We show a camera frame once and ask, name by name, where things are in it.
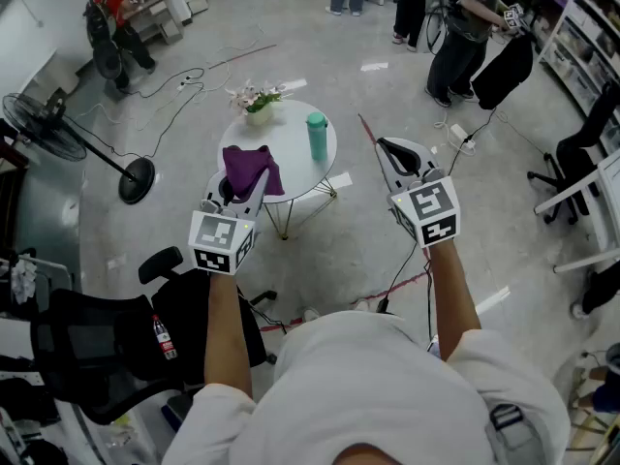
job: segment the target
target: white sneaker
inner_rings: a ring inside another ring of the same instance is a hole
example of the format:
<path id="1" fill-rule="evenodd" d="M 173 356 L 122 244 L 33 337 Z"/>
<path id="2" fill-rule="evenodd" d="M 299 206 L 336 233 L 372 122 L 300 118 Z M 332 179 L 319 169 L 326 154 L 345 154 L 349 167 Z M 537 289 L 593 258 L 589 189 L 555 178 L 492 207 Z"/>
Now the white sneaker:
<path id="1" fill-rule="evenodd" d="M 362 299 L 357 302 L 356 308 L 354 308 L 354 310 L 357 310 L 358 312 L 370 312 L 370 305 L 368 304 L 368 301 Z"/>
<path id="2" fill-rule="evenodd" d="M 316 308 L 312 308 L 310 306 L 304 308 L 303 313 L 301 314 L 301 318 L 305 323 L 316 321 L 317 319 L 319 319 L 319 317 L 321 317 L 319 311 Z"/>
<path id="3" fill-rule="evenodd" d="M 576 321 L 585 321 L 590 318 L 590 315 L 583 311 L 581 301 L 577 300 L 571 304 L 571 317 L 573 317 Z"/>

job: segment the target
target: white round table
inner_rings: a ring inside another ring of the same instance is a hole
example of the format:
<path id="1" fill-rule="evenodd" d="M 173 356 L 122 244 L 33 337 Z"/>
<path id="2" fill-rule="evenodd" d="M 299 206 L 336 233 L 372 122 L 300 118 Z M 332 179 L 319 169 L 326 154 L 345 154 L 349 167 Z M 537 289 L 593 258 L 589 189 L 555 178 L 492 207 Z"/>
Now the white round table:
<path id="1" fill-rule="evenodd" d="M 256 150 L 266 144 L 269 147 L 273 160 L 280 168 L 280 179 L 284 195 L 265 195 L 264 203 L 281 203 L 291 201 L 289 217 L 283 232 L 276 225 L 269 209 L 269 217 L 280 237 L 286 239 L 293 200 L 305 195 L 312 189 L 328 193 L 335 198 L 336 192 L 326 180 L 336 158 L 338 142 L 336 132 L 327 119 L 327 156 L 325 160 L 317 162 L 312 159 L 306 118 L 317 108 L 297 100 L 284 100 L 273 104 L 273 117 L 262 126 L 250 126 L 245 117 L 239 115 L 229 126 L 218 149 L 217 165 L 221 171 L 224 168 L 222 150 L 227 146 L 236 145 L 243 150 Z"/>

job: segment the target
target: gray floor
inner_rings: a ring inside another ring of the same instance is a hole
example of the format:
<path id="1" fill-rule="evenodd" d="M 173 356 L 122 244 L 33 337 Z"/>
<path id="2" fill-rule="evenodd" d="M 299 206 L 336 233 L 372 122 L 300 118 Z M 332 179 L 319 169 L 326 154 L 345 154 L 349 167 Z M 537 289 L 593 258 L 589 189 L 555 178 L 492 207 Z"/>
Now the gray floor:
<path id="1" fill-rule="evenodd" d="M 247 78 L 256 83 L 307 81 L 292 98 L 316 106 L 330 118 L 338 137 L 331 175 L 348 172 L 353 185 L 342 188 L 337 201 L 289 241 L 278 240 L 266 217 L 261 217 L 263 233 L 238 282 L 247 295 L 278 291 L 279 299 L 269 313 L 286 323 L 298 317 L 304 305 L 323 312 L 341 310 L 385 290 L 413 246 L 387 212 L 388 189 L 358 115 L 375 137 L 435 146 L 443 165 L 449 165 L 454 155 L 446 132 L 433 127 L 443 120 L 444 110 L 423 92 L 432 55 L 412 54 L 390 41 L 395 6 L 390 1 L 384 7 L 366 3 L 361 17 L 334 16 L 324 10 L 327 1 L 211 0 L 211 8 L 185 29 L 182 41 L 153 48 L 159 68 L 151 77 L 138 78 L 135 85 L 151 91 L 170 74 L 241 53 L 221 47 L 244 48 L 255 39 L 260 39 L 256 47 L 276 47 L 233 61 L 227 87 L 237 87 Z M 489 57 L 501 49 L 490 42 Z M 372 63 L 387 63 L 387 68 L 360 70 Z M 224 66 L 207 72 L 207 87 L 225 78 Z M 134 96 L 115 105 L 104 97 L 102 81 L 93 76 L 82 86 L 80 103 L 87 109 L 104 102 L 112 117 L 134 116 L 141 127 L 171 99 L 176 85 L 171 81 L 149 100 Z M 134 121 L 111 125 L 100 110 L 81 121 L 119 151 L 151 153 L 175 110 L 191 94 L 190 88 L 181 92 L 142 131 L 135 129 Z M 544 151 L 554 149 L 582 123 L 566 92 L 539 66 L 498 110 Z M 471 133 L 488 115 L 476 104 L 460 103 L 449 110 L 448 123 L 457 122 Z M 135 206 L 117 198 L 116 173 L 89 157 L 80 224 L 86 293 L 108 297 L 150 293 L 157 285 L 140 285 L 137 270 L 142 261 L 171 245 L 188 258 L 191 212 L 216 171 L 218 142 L 233 118 L 224 88 L 209 93 L 198 105 L 190 103 L 154 158 L 156 184 Z M 570 227 L 563 211 L 556 223 L 547 226 L 534 215 L 532 208 L 550 193 L 542 184 L 531 184 L 525 172 L 545 173 L 545 164 L 511 125 L 493 117 L 477 142 L 475 158 L 459 157 L 452 175 L 462 206 L 462 234 L 456 243 L 469 286 L 476 303 L 510 288 L 503 302 L 482 314 L 484 326 L 502 331 L 566 394 L 580 348 L 589 343 L 600 350 L 613 341 L 620 303 L 612 302 L 585 323 L 569 318 L 569 304 L 581 291 L 584 271 L 556 275 L 551 268 L 593 249 L 587 223 Z M 128 163 L 131 157 L 122 160 Z M 294 218 L 301 220 L 320 198 L 295 205 Z M 417 276 L 424 264 L 424 256 L 416 252 L 400 280 Z M 425 277 L 399 289 L 393 299 L 394 311 L 416 325 L 424 342 Z M 277 347 L 281 336 L 267 337 L 268 344 Z M 266 377 L 260 379 L 258 393 L 266 386 Z"/>

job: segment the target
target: teal water bottle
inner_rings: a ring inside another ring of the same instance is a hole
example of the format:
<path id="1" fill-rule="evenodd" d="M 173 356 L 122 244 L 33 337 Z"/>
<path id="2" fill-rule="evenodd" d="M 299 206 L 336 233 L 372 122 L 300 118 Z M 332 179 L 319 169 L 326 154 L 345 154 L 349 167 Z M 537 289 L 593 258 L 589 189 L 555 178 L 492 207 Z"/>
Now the teal water bottle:
<path id="1" fill-rule="evenodd" d="M 327 119 L 320 112 L 312 112 L 306 119 L 312 158 L 321 162 L 327 158 Z"/>

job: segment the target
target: box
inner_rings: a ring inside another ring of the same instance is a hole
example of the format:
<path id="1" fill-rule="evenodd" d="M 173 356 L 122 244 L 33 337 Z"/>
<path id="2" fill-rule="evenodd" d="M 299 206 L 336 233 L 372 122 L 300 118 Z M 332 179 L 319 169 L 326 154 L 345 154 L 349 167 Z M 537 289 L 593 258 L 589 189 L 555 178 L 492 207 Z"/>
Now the box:
<path id="1" fill-rule="evenodd" d="M 188 244 L 195 268 L 235 275 L 254 246 L 254 222 L 195 211 Z"/>
<path id="2" fill-rule="evenodd" d="M 422 248 L 460 234 L 460 205 L 451 177 L 392 195 L 396 220 Z"/>

